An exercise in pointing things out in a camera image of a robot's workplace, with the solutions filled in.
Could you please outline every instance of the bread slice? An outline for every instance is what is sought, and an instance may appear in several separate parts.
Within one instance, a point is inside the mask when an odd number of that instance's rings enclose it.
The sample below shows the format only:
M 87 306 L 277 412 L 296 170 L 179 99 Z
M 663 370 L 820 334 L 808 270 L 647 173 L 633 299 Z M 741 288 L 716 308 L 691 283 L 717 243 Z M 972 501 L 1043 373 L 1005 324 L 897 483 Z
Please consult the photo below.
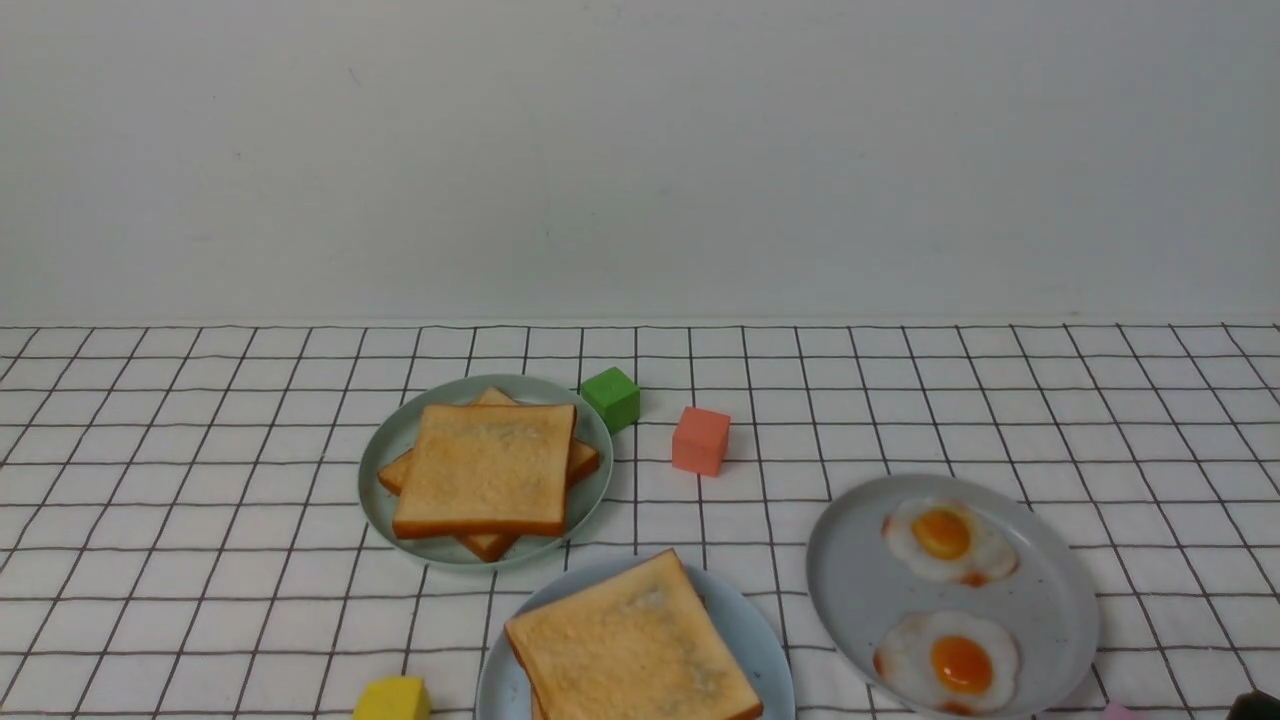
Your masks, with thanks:
M 701 594 L 698 596 L 698 602 L 701 602 L 703 607 L 707 607 L 707 598 Z M 547 715 L 543 714 L 543 703 L 538 700 L 538 691 L 532 689 L 532 687 L 529 688 L 529 714 L 532 720 L 547 720 Z
M 564 534 L 573 405 L 429 405 L 392 530 Z
M 471 405 L 520 405 L 512 400 L 507 393 L 502 392 L 495 387 L 486 388 Z M 406 450 L 399 457 L 392 460 L 385 468 L 378 471 L 378 482 L 387 488 L 387 492 L 392 495 L 399 495 L 402 487 L 404 487 L 404 475 L 408 473 L 410 456 L 413 450 Z M 570 447 L 568 455 L 568 471 L 564 482 L 568 487 L 585 480 L 591 477 L 591 473 L 600 469 L 600 454 L 590 445 L 580 439 L 575 439 L 573 445 Z
M 486 388 L 471 405 L 520 405 L 507 393 L 495 387 Z M 412 448 L 406 450 L 399 457 L 392 460 L 385 468 L 378 471 L 378 482 L 392 495 L 399 495 L 404 486 L 404 475 L 408 473 Z M 564 487 L 572 489 L 573 486 L 591 477 L 591 473 L 600 469 L 600 454 L 590 445 L 575 439 L 568 451 L 568 471 L 564 478 Z M 518 534 L 461 534 L 454 539 L 471 551 L 472 555 L 485 562 L 494 562 L 502 559 L 520 539 Z
M 764 707 L 667 550 L 503 626 L 556 720 L 750 720 Z

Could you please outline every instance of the light blue plate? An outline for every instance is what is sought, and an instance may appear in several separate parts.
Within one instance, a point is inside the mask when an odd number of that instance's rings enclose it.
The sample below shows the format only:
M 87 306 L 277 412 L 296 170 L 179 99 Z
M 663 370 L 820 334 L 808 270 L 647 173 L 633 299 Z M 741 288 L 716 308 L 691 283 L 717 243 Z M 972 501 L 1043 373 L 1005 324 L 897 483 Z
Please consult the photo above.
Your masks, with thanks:
M 634 568 L 646 557 L 622 557 L 561 575 L 534 593 L 516 612 L 527 612 L 568 597 Z M 795 720 L 796 697 L 791 669 L 769 623 L 742 593 L 710 573 L 685 564 L 694 588 L 707 600 L 707 612 L 737 664 L 746 673 L 755 694 L 764 703 L 764 720 Z M 530 720 L 530 688 L 525 670 L 516 662 L 506 634 L 499 634 L 476 688 L 476 720 Z
M 980 588 L 922 580 L 881 538 L 884 518 L 915 497 L 968 505 L 1012 543 L 1018 570 Z M 809 536 L 805 574 L 818 619 L 840 653 L 864 679 L 925 717 L 957 716 L 913 703 L 876 673 L 876 647 L 905 614 L 963 610 L 1014 635 L 1021 660 L 1014 697 L 984 720 L 1029 717 L 1061 703 L 1085 679 L 1098 650 L 1098 600 L 1080 559 L 1036 514 L 968 480 L 888 475 L 837 497 Z
M 500 560 L 494 562 L 480 560 L 453 538 L 416 541 L 397 538 L 396 533 L 392 532 L 392 516 L 396 515 L 397 498 L 378 482 L 378 470 L 413 447 L 424 407 L 431 404 L 466 405 L 490 387 L 500 389 L 521 404 L 577 406 L 577 427 L 573 429 L 573 437 L 590 445 L 600 454 L 600 468 L 570 491 L 564 507 L 564 536 L 558 538 L 525 536 L 516 541 L 516 544 Z M 600 506 L 604 493 L 609 489 L 612 473 L 613 438 L 609 436 L 608 428 L 604 427 L 600 415 L 580 396 L 550 380 L 529 375 L 474 375 L 434 387 L 392 413 L 392 416 L 383 421 L 365 448 L 365 455 L 360 460 L 357 488 L 360 506 L 364 509 L 370 527 L 410 557 L 420 562 L 457 570 L 500 570 L 544 557 L 575 537 L 586 525 L 588 518 Z

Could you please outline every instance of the wooden block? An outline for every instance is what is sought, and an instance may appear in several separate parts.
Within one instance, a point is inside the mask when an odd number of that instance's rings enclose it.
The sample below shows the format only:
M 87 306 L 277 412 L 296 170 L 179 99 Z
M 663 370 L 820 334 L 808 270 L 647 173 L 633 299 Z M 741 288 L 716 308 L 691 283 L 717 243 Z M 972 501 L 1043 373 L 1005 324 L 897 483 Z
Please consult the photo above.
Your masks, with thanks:
M 685 407 L 671 437 L 671 464 L 681 470 L 713 478 L 719 475 L 728 450 L 728 415 Z
M 640 419 L 640 387 L 617 368 L 585 380 L 582 400 L 595 407 L 611 434 Z
M 351 714 L 352 720 L 426 720 L 430 715 L 431 696 L 422 679 L 401 675 L 369 683 Z

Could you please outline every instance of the egg white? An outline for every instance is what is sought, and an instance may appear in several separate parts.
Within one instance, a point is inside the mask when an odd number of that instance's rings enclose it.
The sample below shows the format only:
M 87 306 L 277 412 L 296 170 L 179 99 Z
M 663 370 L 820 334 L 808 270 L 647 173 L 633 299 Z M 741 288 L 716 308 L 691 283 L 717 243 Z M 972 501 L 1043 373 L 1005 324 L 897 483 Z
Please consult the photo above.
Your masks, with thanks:
M 955 512 L 969 528 L 969 548 L 952 560 L 929 555 L 911 532 L 911 524 L 916 518 L 938 509 Z M 1009 577 L 1018 569 L 1018 551 L 1005 536 L 978 514 L 952 500 L 924 497 L 902 501 L 884 520 L 882 536 L 893 557 L 920 578 L 933 583 L 979 580 L 977 584 L 982 584 Z
M 947 689 L 933 671 L 931 652 L 941 638 L 959 635 L 982 647 L 991 659 L 991 687 L 964 694 Z M 908 615 L 876 648 L 876 671 L 884 685 L 922 707 L 963 707 L 969 715 L 995 712 L 1009 705 L 1016 688 L 1018 644 L 1000 624 L 959 610 Z

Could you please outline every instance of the orange cube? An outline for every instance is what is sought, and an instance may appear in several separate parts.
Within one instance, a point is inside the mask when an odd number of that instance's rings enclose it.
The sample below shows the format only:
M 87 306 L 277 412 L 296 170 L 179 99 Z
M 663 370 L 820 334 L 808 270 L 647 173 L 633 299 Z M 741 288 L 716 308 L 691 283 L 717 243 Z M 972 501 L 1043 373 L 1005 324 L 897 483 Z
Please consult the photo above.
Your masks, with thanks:
M 671 437 L 671 464 L 681 470 L 718 477 L 728 450 L 728 415 L 685 407 Z

